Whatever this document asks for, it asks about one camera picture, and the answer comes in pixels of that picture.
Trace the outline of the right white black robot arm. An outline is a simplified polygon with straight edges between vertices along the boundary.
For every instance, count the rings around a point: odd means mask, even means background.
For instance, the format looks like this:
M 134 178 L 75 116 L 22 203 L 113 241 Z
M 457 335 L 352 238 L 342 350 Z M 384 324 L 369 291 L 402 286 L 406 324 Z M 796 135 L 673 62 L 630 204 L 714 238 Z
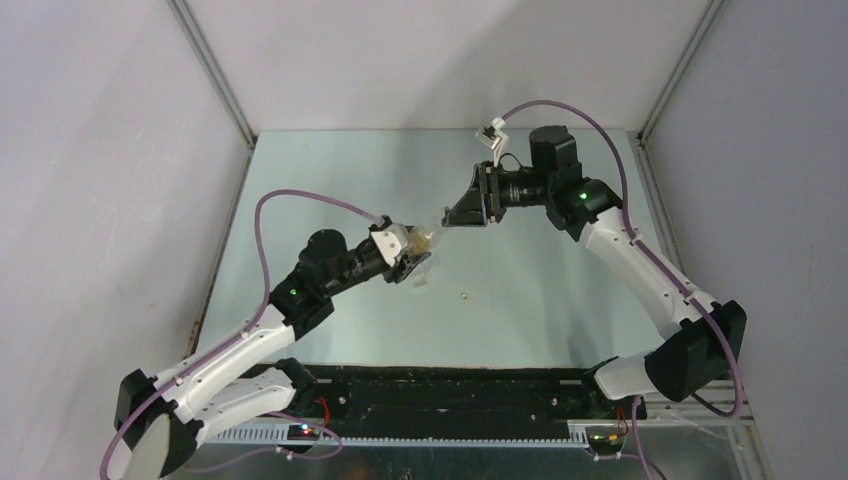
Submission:
M 485 227 L 511 208 L 542 206 L 559 231 L 618 274 L 653 321 L 663 342 L 652 351 L 608 360 L 593 370 L 594 383 L 581 392 L 585 411 L 606 418 L 622 399 L 659 393 L 680 402 L 732 371 L 747 314 L 734 300 L 720 303 L 655 253 L 625 222 L 623 200 L 603 181 L 586 177 L 577 143 L 564 126 L 529 134 L 531 164 L 507 170 L 508 142 L 496 125 L 478 139 L 493 152 L 474 167 L 466 193 L 442 219 L 445 227 Z

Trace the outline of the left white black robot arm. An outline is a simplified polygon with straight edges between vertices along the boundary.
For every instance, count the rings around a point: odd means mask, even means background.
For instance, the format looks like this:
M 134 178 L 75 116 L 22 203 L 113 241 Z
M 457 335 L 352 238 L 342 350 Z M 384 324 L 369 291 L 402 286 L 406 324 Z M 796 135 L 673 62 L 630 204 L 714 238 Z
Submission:
M 311 332 L 334 311 L 334 296 L 375 277 L 403 282 L 431 255 L 438 235 L 385 218 L 349 247 L 332 229 L 314 233 L 294 269 L 267 287 L 257 312 L 207 349 L 148 375 L 137 369 L 119 385 L 116 437 L 103 459 L 109 476 L 118 444 L 131 457 L 126 479 L 162 479 L 183 467 L 215 435 L 247 420 L 285 410 L 304 416 L 316 403 L 315 380 L 286 359 L 256 380 L 244 373 Z

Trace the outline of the clear three-cell pill organizer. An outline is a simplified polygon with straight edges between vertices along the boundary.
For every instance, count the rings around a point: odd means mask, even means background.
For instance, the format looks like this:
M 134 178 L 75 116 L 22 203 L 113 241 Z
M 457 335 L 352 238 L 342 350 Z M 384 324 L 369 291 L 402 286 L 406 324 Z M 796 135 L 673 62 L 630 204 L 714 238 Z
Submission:
M 427 260 L 416 267 L 410 277 L 410 282 L 415 289 L 427 288 L 431 285 L 438 273 L 438 262 Z

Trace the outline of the left circuit board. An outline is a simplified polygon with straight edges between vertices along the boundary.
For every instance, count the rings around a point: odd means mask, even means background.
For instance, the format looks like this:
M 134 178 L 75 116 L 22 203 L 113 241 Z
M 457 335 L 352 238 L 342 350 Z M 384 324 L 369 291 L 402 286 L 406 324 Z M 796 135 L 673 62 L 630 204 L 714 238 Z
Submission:
M 286 440 L 289 442 L 316 442 L 322 438 L 323 433 L 320 428 L 316 428 L 305 423 L 290 424 L 286 433 Z

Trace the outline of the circuit board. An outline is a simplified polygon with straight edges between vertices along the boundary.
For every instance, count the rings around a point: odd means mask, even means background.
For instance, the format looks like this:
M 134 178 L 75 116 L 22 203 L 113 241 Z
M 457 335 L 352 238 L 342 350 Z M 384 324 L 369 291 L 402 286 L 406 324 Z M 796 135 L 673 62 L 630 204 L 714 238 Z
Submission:
M 593 456 L 615 457 L 622 452 L 626 440 L 627 435 L 624 433 L 609 435 L 591 434 L 587 438 L 588 451 Z
M 320 428 L 316 428 L 305 423 L 290 424 L 286 433 L 286 440 L 289 442 L 316 442 L 322 438 L 323 433 Z

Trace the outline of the right circuit board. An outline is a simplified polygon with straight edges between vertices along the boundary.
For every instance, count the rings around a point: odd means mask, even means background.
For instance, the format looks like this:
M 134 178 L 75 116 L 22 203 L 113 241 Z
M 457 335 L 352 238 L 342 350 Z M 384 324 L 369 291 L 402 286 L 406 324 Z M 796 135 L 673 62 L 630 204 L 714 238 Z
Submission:
M 624 433 L 609 435 L 591 434 L 587 438 L 588 451 L 593 456 L 615 457 L 622 452 L 626 440 L 627 435 Z

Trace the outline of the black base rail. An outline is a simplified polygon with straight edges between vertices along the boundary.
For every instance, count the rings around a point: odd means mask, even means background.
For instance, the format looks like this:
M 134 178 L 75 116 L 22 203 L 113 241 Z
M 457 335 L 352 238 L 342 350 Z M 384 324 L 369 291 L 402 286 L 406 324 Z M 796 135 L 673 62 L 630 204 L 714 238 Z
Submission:
M 348 439 L 565 441 L 579 421 L 647 417 L 609 400 L 585 368 L 306 365 L 287 414 L 325 420 Z

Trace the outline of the aluminium right frame post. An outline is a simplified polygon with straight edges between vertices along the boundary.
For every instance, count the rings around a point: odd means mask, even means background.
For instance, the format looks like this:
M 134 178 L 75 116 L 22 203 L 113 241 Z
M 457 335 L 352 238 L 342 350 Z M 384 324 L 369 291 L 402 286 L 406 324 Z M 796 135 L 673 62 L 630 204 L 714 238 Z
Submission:
M 667 106 L 678 90 L 714 24 L 728 4 L 727 0 L 709 0 L 698 17 L 672 69 L 662 84 L 659 94 L 651 104 L 648 114 L 637 132 L 639 144 L 646 149 Z

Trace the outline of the aluminium frame post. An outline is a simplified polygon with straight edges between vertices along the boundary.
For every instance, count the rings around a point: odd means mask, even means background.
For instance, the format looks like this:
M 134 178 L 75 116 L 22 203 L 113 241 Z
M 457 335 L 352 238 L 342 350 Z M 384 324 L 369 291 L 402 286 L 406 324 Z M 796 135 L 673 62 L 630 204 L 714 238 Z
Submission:
M 639 144 L 646 149 L 667 106 L 678 90 L 714 24 L 728 4 L 727 0 L 709 0 L 698 17 L 672 69 L 662 84 L 659 94 L 651 104 L 648 114 L 637 132 Z
M 221 102 L 241 139 L 249 150 L 255 148 L 258 135 L 251 127 L 235 90 L 220 64 L 191 3 L 186 0 L 167 0 L 176 22 L 205 72 L 211 87 Z

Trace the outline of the aluminium left frame post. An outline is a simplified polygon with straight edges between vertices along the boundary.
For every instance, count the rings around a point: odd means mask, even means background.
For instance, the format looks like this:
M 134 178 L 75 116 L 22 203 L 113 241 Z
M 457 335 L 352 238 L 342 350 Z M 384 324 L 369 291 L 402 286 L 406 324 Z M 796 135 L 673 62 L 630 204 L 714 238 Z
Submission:
M 235 90 L 220 64 L 191 3 L 186 0 L 167 0 L 176 22 L 205 72 L 211 87 L 221 102 L 241 139 L 249 150 L 255 148 L 258 135 L 251 127 Z

